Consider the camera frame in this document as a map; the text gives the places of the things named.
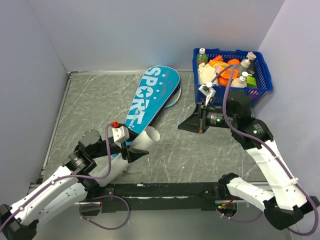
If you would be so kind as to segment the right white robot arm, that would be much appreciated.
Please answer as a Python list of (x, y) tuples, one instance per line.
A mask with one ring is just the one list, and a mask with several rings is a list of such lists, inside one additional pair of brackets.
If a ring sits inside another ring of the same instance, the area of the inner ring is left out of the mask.
[(235, 173), (223, 175), (218, 193), (223, 199), (241, 198), (260, 209), (268, 222), (278, 230), (288, 229), (310, 212), (319, 223), (320, 201), (309, 196), (299, 185), (283, 160), (274, 136), (267, 125), (252, 116), (251, 100), (241, 90), (228, 93), (221, 108), (199, 103), (192, 115), (178, 125), (179, 130), (203, 134), (209, 127), (229, 128), (232, 137), (253, 158), (270, 190), (259, 188)]

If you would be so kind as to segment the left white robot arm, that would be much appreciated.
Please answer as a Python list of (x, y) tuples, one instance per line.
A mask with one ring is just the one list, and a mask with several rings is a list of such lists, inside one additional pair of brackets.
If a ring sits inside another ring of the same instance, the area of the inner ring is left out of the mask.
[(160, 140), (154, 127), (141, 133), (113, 122), (112, 137), (102, 139), (98, 130), (89, 129), (61, 166), (40, 186), (21, 200), (0, 206), (0, 231), (8, 240), (31, 240), (37, 226), (69, 206), (93, 201), (105, 187), (134, 161), (148, 155)]

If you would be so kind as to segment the white shuttlecock tube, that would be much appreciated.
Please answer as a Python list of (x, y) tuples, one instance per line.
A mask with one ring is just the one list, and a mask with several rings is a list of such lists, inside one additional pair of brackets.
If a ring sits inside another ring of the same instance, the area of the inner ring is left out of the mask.
[[(160, 133), (152, 126), (148, 126), (139, 134), (139, 136), (130, 143), (129, 150), (145, 150), (160, 140)], [(97, 180), (100, 187), (105, 187), (112, 180), (114, 180), (123, 170), (127, 169), (132, 163), (122, 159), (121, 154), (111, 160), (111, 171), (109, 175), (103, 179)]]

